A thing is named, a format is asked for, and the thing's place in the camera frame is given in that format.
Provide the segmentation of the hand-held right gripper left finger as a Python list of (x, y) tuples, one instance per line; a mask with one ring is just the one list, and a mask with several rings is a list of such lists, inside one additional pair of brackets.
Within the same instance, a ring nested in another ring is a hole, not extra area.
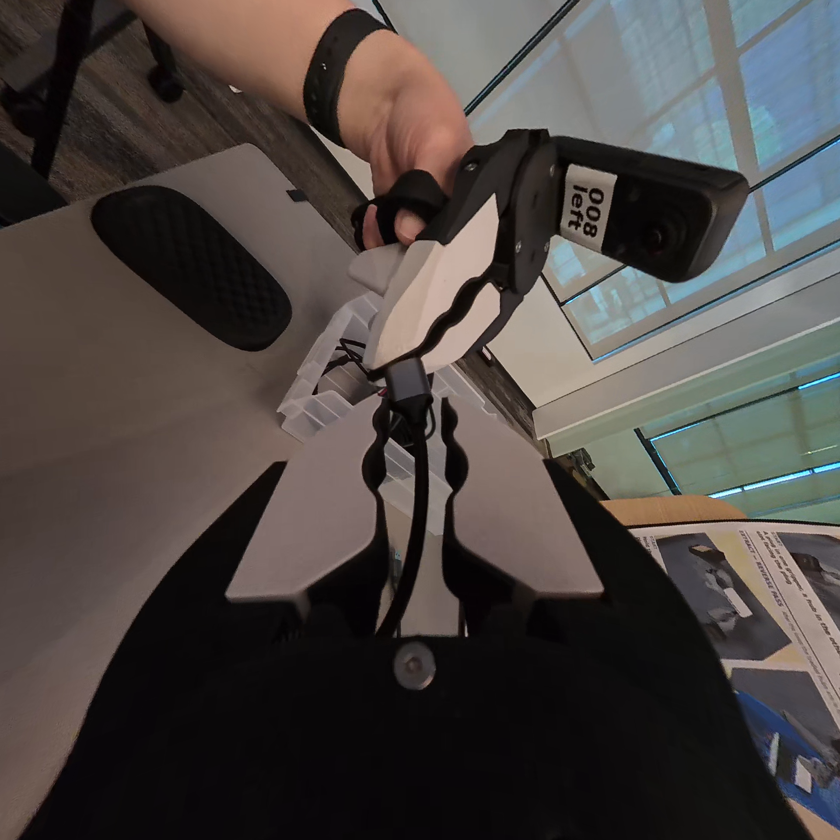
[(370, 396), (286, 463), (226, 597), (282, 602), (303, 620), (340, 612), (354, 636), (375, 634), (389, 574), (381, 485), (389, 408)]

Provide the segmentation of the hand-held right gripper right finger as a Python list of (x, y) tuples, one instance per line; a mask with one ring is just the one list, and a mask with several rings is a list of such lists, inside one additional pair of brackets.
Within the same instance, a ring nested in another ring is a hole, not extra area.
[(600, 598), (604, 584), (538, 450), (454, 396), (442, 402), (441, 435), (444, 582), (467, 635), (498, 622), (523, 631), (541, 603)]

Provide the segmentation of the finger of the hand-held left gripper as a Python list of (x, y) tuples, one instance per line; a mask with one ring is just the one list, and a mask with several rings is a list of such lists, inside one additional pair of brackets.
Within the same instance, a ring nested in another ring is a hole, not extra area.
[(501, 314), (501, 294), (486, 283), (464, 317), (447, 326), (443, 338), (425, 353), (425, 371), (436, 372), (461, 360)]
[(425, 353), (443, 338), (432, 338), (433, 326), (455, 315), (457, 295), (490, 266), (498, 226), (492, 196), (448, 245), (417, 240), (364, 252), (364, 286), (384, 298), (365, 345), (367, 369), (382, 370), (406, 355), (425, 367)]

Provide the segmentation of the clear plastic bin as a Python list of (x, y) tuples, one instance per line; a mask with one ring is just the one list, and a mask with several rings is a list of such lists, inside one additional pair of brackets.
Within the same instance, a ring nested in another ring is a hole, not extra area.
[[(281, 428), (304, 443), (326, 426), (344, 417), (356, 403), (375, 393), (375, 386), (363, 372), (364, 347), (370, 326), (380, 309), (382, 298), (367, 292), (344, 304), (332, 316), (301, 364), (297, 378), (283, 397), (277, 411), (284, 417)], [(434, 419), (439, 418), (441, 402), (459, 397), (484, 414), (503, 419), (467, 379), (452, 365), (433, 373)], [(439, 430), (428, 443), (430, 488), (443, 487), (445, 446)], [(413, 457), (395, 439), (385, 446), (385, 481), (413, 484)]]

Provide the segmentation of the person's left forearm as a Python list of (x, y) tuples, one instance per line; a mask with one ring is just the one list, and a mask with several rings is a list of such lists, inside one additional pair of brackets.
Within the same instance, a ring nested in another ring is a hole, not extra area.
[(224, 83), (306, 122), (303, 87), (344, 1), (127, 1), (176, 51)]

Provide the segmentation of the person's left hand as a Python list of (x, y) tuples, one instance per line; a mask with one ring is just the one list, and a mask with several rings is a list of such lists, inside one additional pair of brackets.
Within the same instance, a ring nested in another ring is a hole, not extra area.
[(430, 174), (450, 195), (474, 141), (455, 91), (410, 42), (385, 29), (364, 38), (338, 99), (344, 146), (371, 168), (374, 196), (405, 172)]

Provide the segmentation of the large window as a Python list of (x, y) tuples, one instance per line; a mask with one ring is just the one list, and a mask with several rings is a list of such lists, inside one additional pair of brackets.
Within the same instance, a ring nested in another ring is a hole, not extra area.
[(480, 144), (545, 128), (747, 178), (720, 256), (687, 283), (555, 239), (544, 276), (594, 360), (838, 245), (838, 1), (371, 5)]

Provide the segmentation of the black wristband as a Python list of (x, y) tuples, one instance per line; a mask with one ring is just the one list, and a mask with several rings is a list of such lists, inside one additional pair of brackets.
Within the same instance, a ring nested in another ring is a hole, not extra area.
[(302, 100), (310, 126), (331, 143), (344, 148), (339, 121), (339, 98), (348, 62), (361, 42), (377, 31), (391, 31), (363, 9), (353, 7), (324, 30), (304, 77)]

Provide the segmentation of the printed instruction sheet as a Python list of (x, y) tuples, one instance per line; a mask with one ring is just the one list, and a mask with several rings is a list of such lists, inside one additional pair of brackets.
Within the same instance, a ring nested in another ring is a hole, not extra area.
[(631, 533), (709, 636), (781, 792), (813, 838), (838, 838), (838, 526), (711, 521)]

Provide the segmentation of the black wrist rest pad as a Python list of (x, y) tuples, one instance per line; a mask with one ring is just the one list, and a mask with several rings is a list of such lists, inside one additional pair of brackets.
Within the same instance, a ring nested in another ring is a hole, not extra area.
[(192, 198), (138, 185), (97, 200), (101, 242), (197, 326), (236, 350), (260, 352), (291, 323), (276, 278)]

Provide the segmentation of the black office chair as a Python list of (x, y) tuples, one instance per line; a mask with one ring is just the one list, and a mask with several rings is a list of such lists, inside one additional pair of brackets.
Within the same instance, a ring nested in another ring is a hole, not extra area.
[(67, 1), (59, 25), (2, 68), (2, 107), (48, 180), (83, 61), (137, 20), (124, 2)]

